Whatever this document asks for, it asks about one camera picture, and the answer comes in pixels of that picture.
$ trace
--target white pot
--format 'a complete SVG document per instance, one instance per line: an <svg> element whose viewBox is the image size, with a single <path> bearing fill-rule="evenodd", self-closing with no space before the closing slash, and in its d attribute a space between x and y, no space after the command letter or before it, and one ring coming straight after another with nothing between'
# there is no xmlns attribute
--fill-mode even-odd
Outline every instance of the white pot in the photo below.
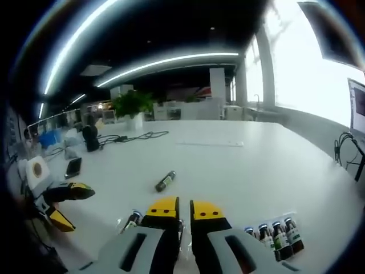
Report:
<svg viewBox="0 0 365 274"><path fill-rule="evenodd" d="M140 130L143 127L143 112L138 113L131 119L129 115L125 116L128 130Z"/></svg>

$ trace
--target white table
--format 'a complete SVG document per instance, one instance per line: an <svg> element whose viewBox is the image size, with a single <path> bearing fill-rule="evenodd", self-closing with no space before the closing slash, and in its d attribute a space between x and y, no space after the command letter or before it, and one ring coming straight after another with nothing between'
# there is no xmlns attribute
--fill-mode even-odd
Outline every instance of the white table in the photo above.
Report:
<svg viewBox="0 0 365 274"><path fill-rule="evenodd" d="M190 199L216 204L233 227L241 228L296 212L305 250L292 262L308 273L324 272L352 238L364 207L355 182L296 133L279 124L258 122L144 124L145 132L162 130L170 133L108 144L91 153L83 144L76 148L83 162L81 174L72 180L88 184L96 194L60 204L76 226L75 232L53 235L69 268L96 259L100 247L115 235L118 219L125 223L132 209L145 212L163 196L180 197L180 215L186 223ZM132 137L142 132L125 132L123 124L111 124L99 133ZM59 156L49 166L62 178L67 161ZM154 185L171 170L177 173L174 182L156 193ZM186 267L189 273L198 273L194 257L178 263L176 273L184 273Z"/></svg>

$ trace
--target ceiling light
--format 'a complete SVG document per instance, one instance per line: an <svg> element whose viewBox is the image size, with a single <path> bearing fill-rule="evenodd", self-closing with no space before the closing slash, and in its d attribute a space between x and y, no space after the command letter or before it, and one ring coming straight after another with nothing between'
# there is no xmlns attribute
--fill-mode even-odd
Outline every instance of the ceiling light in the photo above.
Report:
<svg viewBox="0 0 365 274"><path fill-rule="evenodd" d="M110 78L109 80L104 81L101 84L97 84L96 86L97 87L102 87L105 84L107 84L107 83L109 83L109 82L111 82L111 81L113 81L113 80L115 80L115 79L117 79L119 77L125 76L125 75L130 74L130 73L135 72L135 71L139 71L139 70L142 70L142 69L146 69L147 67L152 67L152 66L155 66L155 65L163 64L163 63L173 62L173 61L177 61L177 60L198 58L198 57L209 57L209 56L238 56L238 55L239 55L238 53L203 53L203 54L185 55L185 56L180 56L180 57L165 59L165 60L153 62L151 64L147 64L147 65L144 65L144 66L141 66L141 67L137 67L137 68L134 68L132 70L128 70L126 72L123 72L123 73L121 73L121 74L119 74L117 76L114 76L114 77Z"/></svg>
<svg viewBox="0 0 365 274"><path fill-rule="evenodd" d="M86 20L81 24L81 26L76 30L76 32L73 34L73 36L68 40L65 47L62 49L62 51L59 53L56 62L53 65L53 68L51 70L50 77L47 81L46 89L44 90L44 94L47 94L51 83L53 82L53 79L56 76L57 71L60 68L61 63L64 61L67 53L70 51L72 45L76 42L76 40L79 38L80 34L94 21L101 13L106 11L107 8L109 8L111 5L113 5L118 0L107 0L105 1L101 6L99 6L92 14L86 18Z"/></svg>
<svg viewBox="0 0 365 274"><path fill-rule="evenodd" d="M40 119L40 118L42 117L43 106L44 106L44 103L40 104L40 110L39 110L39 116L38 116L38 119Z"/></svg>
<svg viewBox="0 0 365 274"><path fill-rule="evenodd" d="M85 97L85 96L86 96L86 94L83 94L83 95L81 95L81 96L77 97L75 100L73 100L73 101L72 101L72 103L71 103L71 104L76 103L78 100L80 100L81 98L83 98L83 97Z"/></svg>

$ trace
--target robotic hand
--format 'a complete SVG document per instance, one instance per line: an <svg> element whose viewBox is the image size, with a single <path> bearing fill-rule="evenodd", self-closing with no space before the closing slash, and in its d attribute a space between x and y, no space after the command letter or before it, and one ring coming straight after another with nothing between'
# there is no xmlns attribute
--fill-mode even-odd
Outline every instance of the robotic hand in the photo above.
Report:
<svg viewBox="0 0 365 274"><path fill-rule="evenodd" d="M286 261L276 262L272 251L243 230L232 229L210 203L190 201L190 221L201 273L304 273ZM139 226L126 229L100 250L98 261L70 273L173 273L180 224L179 198L159 199Z"/></svg>
<svg viewBox="0 0 365 274"><path fill-rule="evenodd" d="M65 200L83 200L95 191L83 183L56 182L44 159L37 156L27 161L25 174L28 187L33 195L34 205L45 221L62 232L75 230L75 226L56 208Z"/></svg>

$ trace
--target table surface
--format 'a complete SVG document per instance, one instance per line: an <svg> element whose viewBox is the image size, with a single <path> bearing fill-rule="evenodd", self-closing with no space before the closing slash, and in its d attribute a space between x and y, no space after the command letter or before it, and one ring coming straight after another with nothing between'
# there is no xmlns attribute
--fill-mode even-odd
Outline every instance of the table surface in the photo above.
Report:
<svg viewBox="0 0 365 274"><path fill-rule="evenodd" d="M84 144L75 147L82 169L69 181L86 183L96 194L60 203L76 231L51 237L69 269L97 259L102 245L117 233L118 220L123 225L132 209L145 212L165 196L180 197L180 216L187 224L190 199L221 207L236 228L295 212L305 250L291 262L308 273L324 272L355 233L364 200L353 179L322 150L280 124L163 121L145 122L143 131L134 132L110 124L99 133L133 137L164 130L169 134L157 139L107 144L95 152L87 152ZM48 165L62 179L67 163L60 155ZM175 180L157 193L155 184L171 170L177 173ZM175 273L198 273L187 246L182 252Z"/></svg>

